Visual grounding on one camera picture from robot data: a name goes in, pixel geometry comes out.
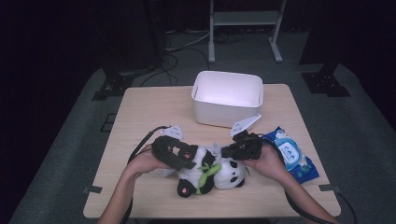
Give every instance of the gray carpet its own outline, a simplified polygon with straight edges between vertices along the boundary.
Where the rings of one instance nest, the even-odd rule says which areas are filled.
[[[298,65],[307,33],[281,33],[278,38],[283,63],[276,63],[267,36],[245,35],[240,41],[216,45],[216,62],[210,70],[253,74],[264,83],[285,83],[304,118],[316,150],[334,186],[341,189],[356,212],[359,223],[394,223],[396,207],[396,133],[362,89],[356,76],[343,65],[335,77],[350,97],[312,94],[301,76],[315,72],[317,65]],[[168,48],[189,43],[197,35],[169,35]],[[196,75],[207,70],[207,44],[172,53],[177,66],[169,73],[155,76],[144,86],[193,85]],[[163,67],[175,64],[165,57]],[[138,77],[140,86],[155,72]],[[92,101],[105,81],[102,70],[92,74],[68,119],[55,139],[48,156],[10,223],[94,223],[83,216],[88,195],[109,133],[100,132],[106,116],[117,113],[121,97]],[[347,204],[339,199],[339,220],[353,223]],[[272,223],[302,223],[299,218],[271,218]],[[129,223],[148,223],[130,220]]]

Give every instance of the blue packet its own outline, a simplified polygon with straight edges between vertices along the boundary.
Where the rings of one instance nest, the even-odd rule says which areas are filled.
[[[282,152],[286,169],[291,175],[303,184],[306,181],[319,177],[314,163],[304,155],[297,144],[286,134],[285,130],[277,127],[273,132],[264,134],[262,138],[271,139]]]

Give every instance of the wooden table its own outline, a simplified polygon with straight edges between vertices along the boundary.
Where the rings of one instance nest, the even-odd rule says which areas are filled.
[[[211,146],[231,144],[230,129],[202,125],[194,120],[192,87],[131,88],[125,92],[120,110],[109,136],[93,186],[100,193],[90,192],[85,205],[86,217],[102,215],[120,178],[129,155],[156,127],[179,125],[188,144]],[[277,126],[286,132],[316,165],[319,178],[303,184],[304,188],[333,216],[341,208],[333,191],[321,191],[319,185],[329,184],[318,154],[304,125],[303,118],[287,85],[264,85],[262,118],[249,130],[269,133]],[[154,141],[156,132],[148,143]],[[136,218],[215,218],[215,217],[296,217],[289,206],[284,190],[273,180],[251,170],[245,185],[240,189],[212,189],[206,195],[181,198],[177,195],[177,174],[162,177],[157,170],[142,175],[134,190]]]

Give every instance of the white storage box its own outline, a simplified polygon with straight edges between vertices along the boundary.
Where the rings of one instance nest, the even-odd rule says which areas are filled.
[[[195,79],[191,97],[197,122],[231,128],[235,122],[260,113],[262,79],[246,74],[204,71]]]

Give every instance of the stuffed animal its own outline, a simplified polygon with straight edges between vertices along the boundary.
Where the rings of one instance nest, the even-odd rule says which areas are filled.
[[[246,166],[221,157],[221,147],[188,145],[169,136],[160,136],[152,144],[154,156],[178,173],[177,194],[207,194],[218,189],[242,187]]]
[[[207,194],[213,187],[232,189],[245,183],[246,166],[231,158],[224,159],[219,147],[193,147],[181,149],[178,156],[196,163],[192,169],[183,168],[178,172],[177,194],[188,198],[193,193]]]

